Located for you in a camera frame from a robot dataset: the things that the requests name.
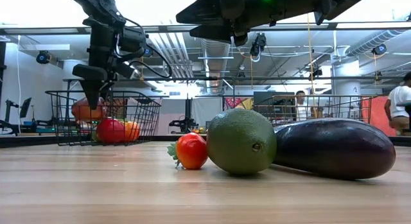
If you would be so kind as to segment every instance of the person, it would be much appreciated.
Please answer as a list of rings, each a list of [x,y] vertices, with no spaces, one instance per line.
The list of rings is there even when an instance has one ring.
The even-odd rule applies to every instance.
[[[297,101],[297,121],[305,121],[311,117],[311,110],[308,108],[308,104],[305,103],[305,95],[306,93],[302,90],[295,93]]]
[[[411,101],[411,72],[404,76],[403,81],[402,86],[390,92],[384,105],[390,127],[396,130],[397,135],[403,135],[403,130],[410,128],[410,115],[405,111],[405,107],[399,107],[397,104]]]

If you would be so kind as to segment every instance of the wire basket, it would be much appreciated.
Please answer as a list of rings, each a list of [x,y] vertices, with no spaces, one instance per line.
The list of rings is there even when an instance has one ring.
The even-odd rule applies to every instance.
[[[273,126],[318,118],[348,118],[371,122],[372,99],[376,96],[307,95],[272,96],[253,106]]]
[[[102,93],[91,110],[84,91],[47,91],[58,145],[131,145],[152,140],[161,105],[139,92]]]

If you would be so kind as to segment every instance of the red tomato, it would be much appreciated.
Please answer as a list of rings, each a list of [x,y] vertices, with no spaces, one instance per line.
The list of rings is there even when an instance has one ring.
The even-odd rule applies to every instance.
[[[186,169],[200,169],[206,163],[206,141],[198,134],[186,134],[177,141],[176,153]]]
[[[140,126],[136,122],[126,122],[124,124],[126,134],[125,134],[125,141],[132,142],[137,140],[140,135]]]
[[[107,107],[104,99],[99,98],[97,108],[91,110],[87,98],[76,101],[71,107],[71,113],[78,121],[100,121],[107,114]]]
[[[124,142],[125,127],[121,121],[114,118],[106,118],[97,126],[97,138],[105,144]]]

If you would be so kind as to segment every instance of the wooden table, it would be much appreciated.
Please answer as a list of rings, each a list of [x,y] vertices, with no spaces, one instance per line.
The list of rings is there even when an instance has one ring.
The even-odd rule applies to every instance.
[[[411,223],[411,148],[362,182],[273,166],[177,170],[166,142],[0,150],[0,223]]]

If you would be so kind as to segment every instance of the eggplant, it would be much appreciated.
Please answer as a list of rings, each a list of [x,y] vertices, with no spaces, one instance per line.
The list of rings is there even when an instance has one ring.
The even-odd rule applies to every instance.
[[[390,139],[379,129],[352,119],[312,119],[274,128],[274,164],[343,180],[388,172],[396,161]]]

